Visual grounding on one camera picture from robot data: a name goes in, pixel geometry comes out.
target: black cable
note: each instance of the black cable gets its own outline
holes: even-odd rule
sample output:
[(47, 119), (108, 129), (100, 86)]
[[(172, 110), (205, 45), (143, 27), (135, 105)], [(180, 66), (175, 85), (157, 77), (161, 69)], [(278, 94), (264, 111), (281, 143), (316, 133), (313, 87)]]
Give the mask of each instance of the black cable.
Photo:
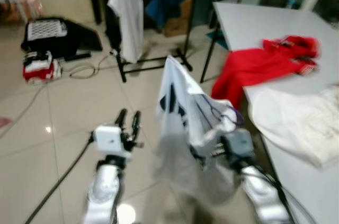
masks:
[(298, 199), (296, 199), (296, 197), (289, 191), (287, 190), (284, 186), (282, 186), (281, 184), (277, 183), (272, 177), (268, 176), (267, 174), (263, 174), (262, 176), (259, 175), (255, 175), (255, 174), (249, 174), (249, 173), (242, 173), (242, 175), (246, 175), (246, 176), (252, 176), (252, 177), (256, 177), (259, 179), (262, 179), (266, 182), (268, 182), (269, 184), (271, 184), (273, 187), (275, 187), (276, 189), (281, 188), (284, 192), (286, 192), (286, 194), (297, 204), (297, 207), (303, 212), (303, 214), (308, 218), (309, 222), (312, 224), (317, 224), (317, 222), (315, 221), (314, 217), (309, 213), (309, 211), (300, 203), (300, 201)]
[(19, 114), (19, 116), (5, 129), (5, 131), (0, 135), (0, 140), (19, 122), (19, 120), (27, 113), (28, 109), (33, 105), (35, 100), (37, 99), (38, 95), (41, 93), (41, 91), (47, 86), (47, 84), (44, 84), (41, 86), (37, 92), (35, 93), (34, 97), (30, 101), (30, 103), (27, 105), (27, 107)]
[(47, 200), (52, 196), (54, 191), (59, 187), (59, 185), (63, 182), (63, 180), (67, 177), (67, 175), (72, 171), (72, 169), (75, 167), (75, 165), (79, 162), (81, 157), (86, 152), (89, 145), (94, 141), (93, 137), (91, 136), (78, 157), (73, 161), (73, 163), (70, 165), (70, 167), (64, 172), (62, 177), (57, 181), (57, 183), (50, 189), (50, 191), (47, 193), (47, 195), (41, 200), (39, 205), (35, 208), (35, 210), (32, 212), (32, 214), (28, 217), (25, 224), (31, 223), (31, 221), (34, 219), (34, 217), (38, 214), (38, 212), (41, 210), (41, 208), (44, 206), (44, 204), (47, 202)]
[[(63, 71), (65, 72), (70, 72), (69, 73), (69, 77), (70, 78), (74, 78), (74, 79), (88, 79), (88, 78), (91, 78), (91, 77), (94, 77), (96, 76), (100, 70), (104, 70), (104, 69), (111, 69), (111, 68), (116, 68), (117, 66), (108, 66), (108, 67), (100, 67), (101, 63), (103, 61), (105, 61), (106, 59), (108, 58), (108, 56), (105, 56), (104, 58), (102, 58), (97, 67), (95, 67), (93, 64), (90, 64), (89, 62), (83, 62), (81, 64), (77, 64), (71, 68), (62, 68)], [(75, 76), (74, 74), (76, 73), (79, 73), (81, 71), (84, 71), (84, 70), (92, 70), (92, 73), (88, 76)]]

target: cardboard box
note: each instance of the cardboard box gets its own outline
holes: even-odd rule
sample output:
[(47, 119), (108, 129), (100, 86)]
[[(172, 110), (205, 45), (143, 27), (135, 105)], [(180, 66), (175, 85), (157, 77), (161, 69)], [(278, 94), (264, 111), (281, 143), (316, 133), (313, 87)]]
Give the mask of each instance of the cardboard box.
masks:
[(185, 35), (189, 29), (188, 19), (169, 19), (165, 24), (165, 37), (174, 37), (178, 35)]
[(192, 9), (192, 2), (193, 0), (184, 0), (180, 5), (181, 10), (181, 19), (189, 19), (191, 16), (191, 9)]

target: red jacket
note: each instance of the red jacket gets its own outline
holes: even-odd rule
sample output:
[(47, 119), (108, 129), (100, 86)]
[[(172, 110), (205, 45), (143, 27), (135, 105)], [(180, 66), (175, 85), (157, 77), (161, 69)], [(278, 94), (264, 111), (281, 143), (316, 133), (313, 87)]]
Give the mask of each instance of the red jacket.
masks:
[(228, 99), (239, 109), (243, 87), (256, 85), (291, 73), (307, 74), (317, 67), (318, 41), (289, 36), (283, 40), (264, 40), (263, 49), (230, 52), (212, 89), (212, 98)]

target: white fabric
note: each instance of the white fabric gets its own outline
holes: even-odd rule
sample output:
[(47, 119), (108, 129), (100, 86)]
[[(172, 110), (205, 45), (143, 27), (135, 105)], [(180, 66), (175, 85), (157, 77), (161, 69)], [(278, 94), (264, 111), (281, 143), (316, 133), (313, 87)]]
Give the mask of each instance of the white fabric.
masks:
[[(34, 57), (37, 55), (38, 55), (37, 52), (31, 52), (27, 55), (27, 58)], [(32, 72), (35, 70), (49, 69), (52, 63), (52, 54), (50, 51), (47, 51), (46, 55), (47, 55), (46, 60), (34, 60), (30, 64), (28, 64), (25, 67), (25, 72), (28, 73), (28, 72)]]
[[(226, 118), (220, 123), (220, 114), (215, 111), (214, 117), (210, 105), (236, 122), (229, 101), (205, 95), (180, 63), (168, 56), (156, 111), (161, 137), (153, 174), (202, 203), (220, 204), (232, 195), (238, 183), (234, 172), (226, 167), (225, 156), (212, 158), (210, 154), (220, 143), (221, 134), (234, 130), (235, 125)], [(201, 158), (193, 157), (190, 146)]]
[(120, 18), (122, 56), (136, 63), (142, 55), (144, 38), (144, 3), (142, 0), (108, 0), (107, 5)]
[(67, 27), (60, 20), (41, 20), (29, 22), (27, 40), (45, 39), (51, 37), (64, 37)]
[(250, 117), (264, 137), (316, 167), (339, 155), (339, 88), (320, 94), (291, 95), (262, 90)]

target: tile floor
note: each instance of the tile floor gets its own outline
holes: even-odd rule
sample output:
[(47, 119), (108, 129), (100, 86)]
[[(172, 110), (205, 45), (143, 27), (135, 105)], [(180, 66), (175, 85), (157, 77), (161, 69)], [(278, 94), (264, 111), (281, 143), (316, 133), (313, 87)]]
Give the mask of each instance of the tile floor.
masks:
[[(88, 26), (98, 30), (104, 47), (103, 52), (95, 52), (87, 60), (96, 65), (110, 47), (104, 26)], [(206, 32), (202, 26), (193, 30), (188, 52), (194, 69), (191, 75), (197, 81), (210, 43), (204, 35)], [(22, 25), (0, 27), (0, 117), (15, 119), (39, 89), (27, 85), (21, 77), (23, 34)], [(177, 44), (182, 45), (183, 40), (183, 37), (159, 38), (145, 32), (145, 50), (150, 56), (163, 56)], [(226, 54), (216, 45), (207, 78), (221, 70)], [(110, 57), (105, 63), (115, 65), (115, 60)], [(254, 223), (252, 208), (242, 190), (225, 205), (202, 208), (149, 175), (159, 136), (154, 109), (161, 76), (162, 69), (129, 74), (127, 83), (123, 84), (117, 68), (113, 68), (100, 71), (91, 79), (64, 78), (44, 88), (26, 115), (0, 139), (0, 222), (23, 223), (86, 143), (88, 132), (100, 123), (114, 120), (125, 107), (130, 114), (142, 111), (139, 141), (145, 147), (133, 152), (133, 162), (126, 169), (126, 191), (122, 199), (134, 207), (138, 223)], [(209, 93), (212, 83), (203, 83), (202, 88)], [(79, 223), (86, 190), (101, 157), (95, 146), (91, 146), (33, 223)]]

